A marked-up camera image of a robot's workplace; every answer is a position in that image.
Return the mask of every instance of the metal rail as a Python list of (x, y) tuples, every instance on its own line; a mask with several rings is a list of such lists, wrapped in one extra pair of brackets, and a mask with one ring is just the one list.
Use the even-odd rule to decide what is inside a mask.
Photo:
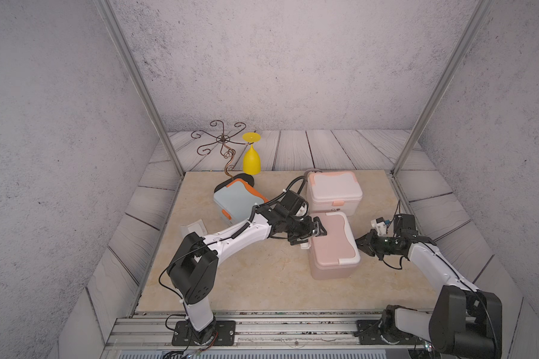
[(439, 81), (435, 85), (435, 88), (433, 89), (433, 92), (431, 93), (427, 104), (425, 104), (423, 111), (421, 111), (421, 114), (417, 118), (417, 122), (413, 126), (407, 141), (405, 141), (403, 151), (401, 151), (399, 158), (397, 158), (397, 161), (395, 162), (395, 166), (391, 170), (391, 173), (394, 176), (397, 176), (399, 171), (401, 171), (417, 140), (419, 140), (421, 133), (423, 133), (425, 126), (427, 125), (431, 118), (431, 115), (433, 114), (433, 111), (435, 111), (435, 108), (439, 104), (439, 101), (443, 97), (443, 94), (445, 94), (449, 83), (453, 79), (455, 71), (465, 57), (467, 50), (469, 50), (469, 47), (473, 42), (473, 39), (477, 35), (477, 32), (479, 32), (481, 25), (483, 25), (483, 23), (485, 22), (485, 19), (487, 18), (487, 15), (491, 10), (491, 5), (493, 5), (494, 2), (495, 0), (480, 0), (477, 4), (477, 7), (475, 7), (473, 15), (471, 16), (469, 22), (467, 23), (467, 26), (465, 27), (465, 31), (459, 38), (457, 45), (453, 48), (449, 60), (447, 61), (446, 67), (443, 69), (441, 77), (439, 77)]
[(122, 58), (122, 61), (126, 66), (128, 73), (130, 74), (131, 80), (134, 83), (136, 90), (138, 91), (138, 95), (140, 95), (140, 98), (144, 103), (144, 107), (148, 112), (150, 120), (156, 128), (156, 132), (158, 133), (162, 144), (164, 144), (166, 153), (172, 160), (173, 165), (178, 171), (178, 173), (183, 176), (184, 169), (181, 166), (180, 160), (176, 155), (176, 151), (173, 149), (172, 142), (169, 140), (168, 133), (166, 132), (164, 124), (161, 121), (160, 114), (158, 113), (156, 105), (152, 101), (152, 97), (150, 96), (150, 92), (148, 91), (148, 88), (144, 83), (144, 79), (140, 74), (140, 70), (136, 66), (134, 57), (131, 55), (128, 43), (123, 37), (122, 30), (118, 25), (118, 20), (115, 17), (114, 11), (112, 10), (110, 3), (108, 2), (108, 0), (94, 0), (94, 4), (96, 4), (96, 7), (100, 12), (101, 17), (106, 24), (106, 27), (108, 28), (108, 32), (110, 33), (110, 36), (114, 41), (114, 45), (116, 46), (116, 49), (118, 50), (118, 53), (120, 54), (120, 57)]
[[(413, 348), (413, 345), (360, 345), (353, 336), (357, 330), (356, 320), (378, 320), (381, 314), (319, 314), (282, 318), (277, 312), (272, 318), (255, 314), (216, 314), (220, 320), (235, 320), (235, 343), (230, 347), (216, 349), (386, 349)], [(164, 349), (173, 350), (172, 332), (162, 317), (118, 319), (112, 329), (105, 350)], [(184, 320), (172, 317), (170, 327)]]

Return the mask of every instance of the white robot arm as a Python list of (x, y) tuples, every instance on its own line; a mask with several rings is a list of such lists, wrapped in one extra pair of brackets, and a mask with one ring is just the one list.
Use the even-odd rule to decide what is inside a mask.
[(431, 342), (440, 353), (467, 358), (501, 358), (502, 305), (499, 298), (467, 280), (429, 237), (419, 235), (414, 216), (398, 214), (392, 223), (393, 237), (380, 237), (376, 230), (371, 230), (356, 240), (358, 248), (379, 260), (385, 255), (406, 257), (440, 294), (431, 314), (388, 305), (381, 316), (381, 338), (395, 344), (413, 334)]
[[(214, 331), (216, 319), (208, 294), (217, 266), (239, 250), (275, 233), (286, 232), (292, 245), (327, 234), (319, 218), (305, 215), (307, 202), (290, 187), (291, 184), (276, 199), (254, 207), (250, 219), (204, 237), (190, 233), (182, 241), (166, 271), (183, 296), (197, 343), (207, 343)], [(382, 339), (394, 344), (413, 334), (431, 342), (440, 353), (500, 358), (499, 298), (480, 291), (447, 262), (430, 238), (418, 235), (412, 215), (396, 215), (393, 222), (393, 237), (379, 237), (372, 230), (356, 240), (358, 248), (380, 260), (384, 255), (406, 257), (440, 295), (432, 314), (388, 305), (378, 326)], [(474, 320), (467, 321), (467, 315)]]

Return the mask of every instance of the concrete wall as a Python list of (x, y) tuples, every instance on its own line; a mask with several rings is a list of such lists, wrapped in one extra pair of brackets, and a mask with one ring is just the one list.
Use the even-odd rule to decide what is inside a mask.
[(498, 0), (421, 144), (539, 315), (539, 0)]
[(112, 0), (168, 131), (410, 129), (476, 0)]
[(91, 0), (0, 1), (0, 357), (48, 355), (157, 141)]

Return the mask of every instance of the gray wooden floor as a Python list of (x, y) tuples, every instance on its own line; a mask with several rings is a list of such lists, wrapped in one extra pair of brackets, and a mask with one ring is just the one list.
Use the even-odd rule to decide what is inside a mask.
[[(261, 140), (254, 148), (260, 155), (262, 171), (392, 169), (409, 135), (405, 130), (259, 131), (259, 134)], [(207, 146), (211, 152), (206, 156), (196, 153), (198, 147), (213, 142), (212, 137), (203, 135), (193, 139), (191, 132), (177, 132), (171, 133), (170, 138), (185, 171), (223, 170), (227, 160), (220, 154), (221, 144)], [(246, 146), (231, 146), (236, 150), (233, 163), (241, 170)], [(158, 144), (150, 163), (168, 159), (164, 147)], [(416, 145), (404, 169), (435, 170), (435, 167), (421, 146)]]
[[(261, 131), (254, 148), (262, 171), (392, 169), (409, 133), (405, 130)], [(185, 171), (222, 171), (227, 160), (220, 145), (207, 156), (196, 153), (211, 137), (169, 133)], [(236, 169), (245, 146), (235, 145)], [(539, 319), (517, 285), (418, 144), (398, 175), (421, 231), (479, 288), (503, 302), (503, 358), (539, 358)], [(151, 265), (180, 178), (161, 143), (111, 238), (108, 249), (81, 294), (50, 358), (101, 352), (116, 318), (125, 317)]]

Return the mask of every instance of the light pink box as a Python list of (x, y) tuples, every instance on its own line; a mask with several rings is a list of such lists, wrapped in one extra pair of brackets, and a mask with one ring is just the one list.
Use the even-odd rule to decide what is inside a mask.
[(308, 204), (311, 212), (345, 212), (353, 215), (363, 192), (351, 171), (312, 172), (308, 176)]
[(349, 277), (361, 257), (344, 212), (312, 213), (319, 217), (328, 235), (309, 239), (309, 266), (314, 279)]

